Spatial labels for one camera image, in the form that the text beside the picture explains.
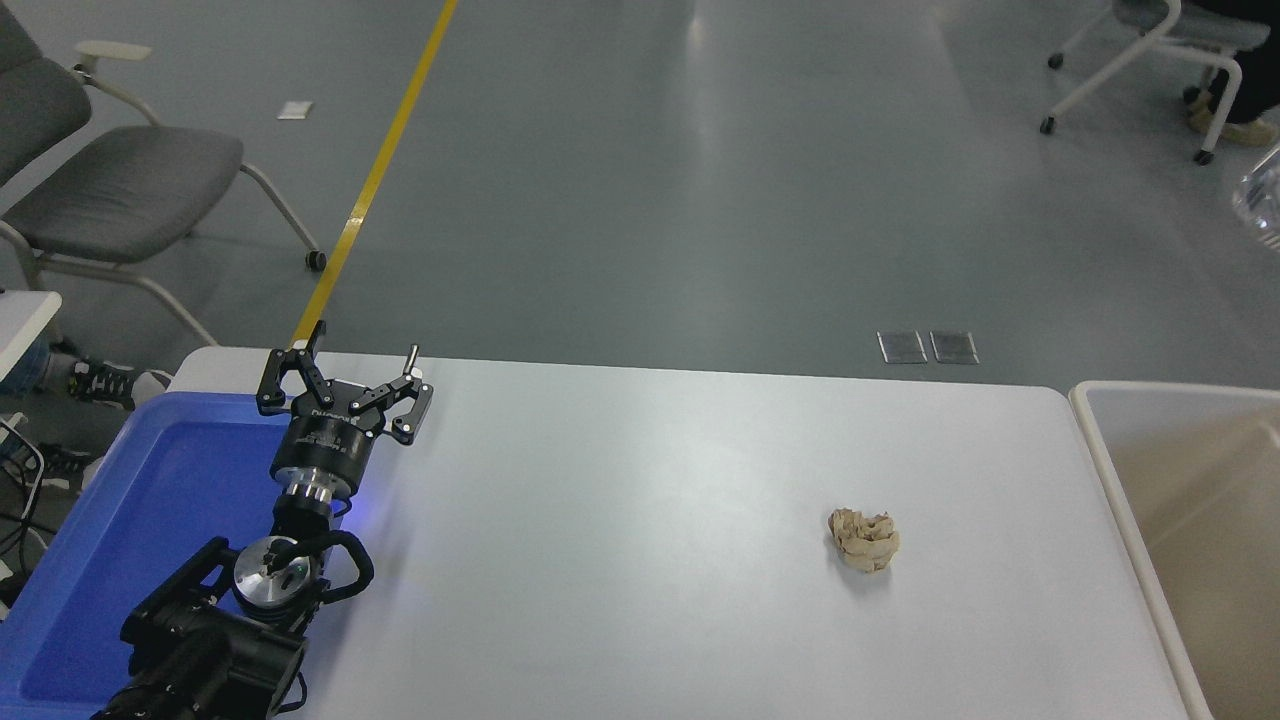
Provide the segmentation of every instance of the gray floor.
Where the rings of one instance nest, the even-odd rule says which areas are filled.
[[[239,135],[337,241],[442,5],[9,0],[46,53],[174,124]],[[461,0],[330,302],[332,350],[1044,384],[1280,386],[1280,255],[1234,218],[1260,150],[1190,161],[1180,88],[1140,60],[1044,110],[1125,42],[1044,58],[1093,4]],[[284,100],[311,119],[274,119]],[[95,132],[0,191],[0,208]],[[314,277],[247,181],[148,263],[227,345],[288,341]],[[0,282],[15,284],[5,259]],[[70,278],[83,347],[177,366],[197,341],[132,290]],[[884,365],[879,329],[961,329],[982,364]]]

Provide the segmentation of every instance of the plastic bottle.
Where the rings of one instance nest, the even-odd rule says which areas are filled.
[[[1249,174],[1240,178],[1231,195],[1235,214],[1244,220],[1258,240],[1280,250],[1280,145],[1276,145]]]

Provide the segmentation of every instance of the chair armrest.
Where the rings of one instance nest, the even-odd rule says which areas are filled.
[[[151,106],[143,102],[141,97],[133,95],[123,87],[111,85],[95,74],[97,72],[97,61],[101,58],[131,61],[146,60],[151,55],[150,47],[146,45],[131,45],[128,42],[111,42],[108,40],[83,40],[76,44],[76,51],[79,53],[81,59],[79,63],[77,63],[72,69],[84,85],[96,87],[111,97],[131,105],[138,113],[142,113],[142,117],[147,119],[147,123],[152,126],[160,124],[160,118],[156,117]]]
[[[81,55],[79,64],[88,72],[93,72],[99,58],[137,63],[140,60],[146,60],[151,55],[151,49],[146,45],[111,42],[109,40],[82,40],[76,44],[76,51]]]

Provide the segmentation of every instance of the crumpled paper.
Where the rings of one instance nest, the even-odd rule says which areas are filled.
[[[893,519],[883,512],[863,518],[856,510],[841,507],[827,518],[827,527],[840,548],[840,559],[863,573],[878,573],[888,568],[900,544]]]

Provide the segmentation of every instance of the white bin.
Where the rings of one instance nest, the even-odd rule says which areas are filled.
[[[1280,392],[1070,397],[1190,715],[1280,717]]]

